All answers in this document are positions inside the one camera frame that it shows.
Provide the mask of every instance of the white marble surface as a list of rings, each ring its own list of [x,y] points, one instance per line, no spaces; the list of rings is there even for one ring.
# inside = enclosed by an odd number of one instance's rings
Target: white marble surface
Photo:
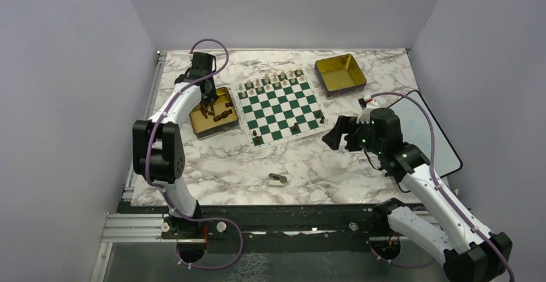
[[[211,51],[218,65],[225,58],[220,51]],[[352,53],[368,83],[363,94],[383,91],[407,93],[417,89],[405,50],[231,50],[229,65],[216,76],[216,85],[256,78],[266,72],[301,67],[314,84],[317,97],[326,106],[325,115],[335,122],[339,115],[358,115],[357,99],[349,95],[326,100],[313,74],[316,60]],[[169,52],[161,79],[155,110],[167,100],[174,80],[190,65],[188,51]],[[380,97],[390,105],[396,97]],[[412,194],[398,190],[393,178],[372,169],[362,152],[349,153],[343,148],[330,150],[322,143],[326,132],[252,152],[241,127],[205,140],[197,140],[189,120],[181,127],[186,166],[182,178],[192,195],[202,205],[276,205],[379,203],[391,197],[404,202],[419,202]],[[374,165],[379,161],[372,157]],[[288,178],[284,187],[265,184],[269,173]],[[160,193],[136,179],[133,206],[165,205]]]

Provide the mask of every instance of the metal tray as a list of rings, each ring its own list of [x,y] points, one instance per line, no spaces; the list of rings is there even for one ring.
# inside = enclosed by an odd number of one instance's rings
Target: metal tray
[[[233,106],[229,90],[226,87],[217,88],[216,94],[218,94],[218,100],[213,104],[214,114],[219,115],[230,109],[232,113],[215,122],[214,115],[207,115],[207,118],[205,118],[201,113],[201,105],[195,106],[189,114],[189,119],[197,139],[211,137],[239,126],[239,116],[237,116],[237,109]]]
[[[362,91],[366,77],[351,54],[318,60],[315,75],[327,99]]]

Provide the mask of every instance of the tray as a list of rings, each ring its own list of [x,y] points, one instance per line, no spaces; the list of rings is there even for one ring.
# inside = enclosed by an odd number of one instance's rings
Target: tray
[[[327,99],[362,91],[366,77],[351,54],[318,60],[315,75]]]
[[[213,104],[214,114],[220,115],[224,111],[229,111],[230,109],[232,113],[219,121],[214,121],[214,115],[207,115],[207,118],[205,118],[201,113],[201,105],[195,106],[190,112],[189,118],[193,133],[197,139],[211,137],[239,126],[239,116],[237,116],[237,109],[233,106],[229,90],[226,87],[217,88],[216,94],[218,95],[218,100]]]

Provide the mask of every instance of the gold tray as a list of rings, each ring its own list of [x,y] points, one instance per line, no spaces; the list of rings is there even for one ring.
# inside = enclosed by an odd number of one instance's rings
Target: gold tray
[[[366,77],[351,54],[315,62],[315,75],[327,99],[362,91]]]
[[[211,137],[239,126],[237,109],[233,106],[233,101],[231,100],[228,89],[226,87],[217,88],[216,94],[218,94],[218,100],[213,104],[214,114],[219,115],[230,109],[232,110],[232,113],[215,122],[213,115],[207,115],[208,118],[203,116],[201,113],[201,105],[195,106],[189,114],[189,119],[191,121],[193,133],[197,136],[197,139]]]

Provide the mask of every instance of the table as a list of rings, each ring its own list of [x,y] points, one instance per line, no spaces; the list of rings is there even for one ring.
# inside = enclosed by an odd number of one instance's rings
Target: table
[[[223,64],[222,51],[207,51]],[[368,81],[362,94],[326,100],[313,74],[316,60],[351,53]],[[154,111],[167,100],[174,80],[190,66],[188,51],[167,54]],[[404,49],[393,50],[230,50],[229,64],[215,76],[217,87],[230,87],[265,73],[301,68],[314,85],[318,99],[326,106],[325,117],[335,122],[339,115],[358,115],[357,99],[383,91],[407,93],[417,89],[410,61]],[[383,106],[397,97],[380,97]],[[420,203],[413,193],[401,193],[393,178],[374,170],[362,152],[343,148],[330,150],[318,133],[258,152],[249,150],[242,127],[197,140],[189,120],[180,127],[186,155],[182,178],[202,205],[314,205],[379,203],[396,197],[406,203]],[[379,161],[372,156],[372,163]],[[266,184],[269,173],[288,178],[284,187]],[[159,191],[138,176],[132,206],[165,205]]]

